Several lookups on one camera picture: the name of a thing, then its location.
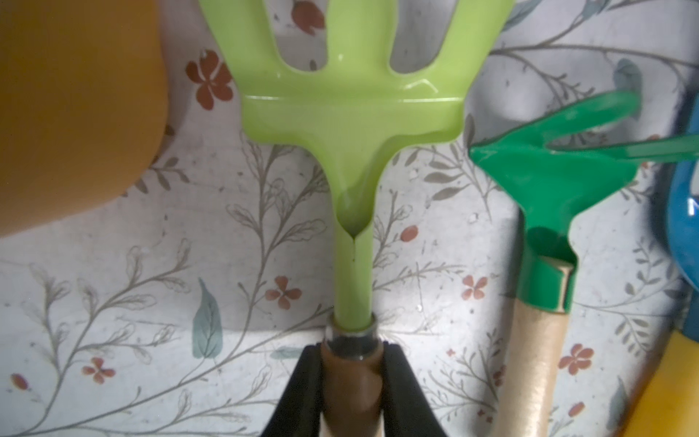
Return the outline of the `yellow plastic storage box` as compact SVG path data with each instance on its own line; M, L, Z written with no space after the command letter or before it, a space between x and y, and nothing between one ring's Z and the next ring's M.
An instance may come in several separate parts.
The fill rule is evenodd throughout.
M156 2L3 2L2 234L120 196L168 112Z

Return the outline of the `lime green rake wooden handle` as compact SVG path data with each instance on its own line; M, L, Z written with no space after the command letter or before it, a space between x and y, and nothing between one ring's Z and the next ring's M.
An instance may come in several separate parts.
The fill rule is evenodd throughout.
M426 67L391 67L394 1L331 1L327 61L290 66L261 1L200 5L236 82L242 127L264 144L293 145L320 164L334 214L334 310L322 358L320 429L373 436L382 412L383 342L373 300L373 220L384 169L405 147L462 132L464 100L513 10L510 1L460 1Z

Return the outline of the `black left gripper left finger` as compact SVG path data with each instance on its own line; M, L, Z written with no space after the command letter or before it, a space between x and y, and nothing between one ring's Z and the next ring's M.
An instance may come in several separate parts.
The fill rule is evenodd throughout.
M323 408L320 344L306 346L261 437L320 435Z

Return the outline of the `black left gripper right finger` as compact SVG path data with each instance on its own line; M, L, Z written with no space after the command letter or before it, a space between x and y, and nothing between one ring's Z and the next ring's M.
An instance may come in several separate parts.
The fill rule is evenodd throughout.
M398 344L384 342L382 413L388 437L446 437Z

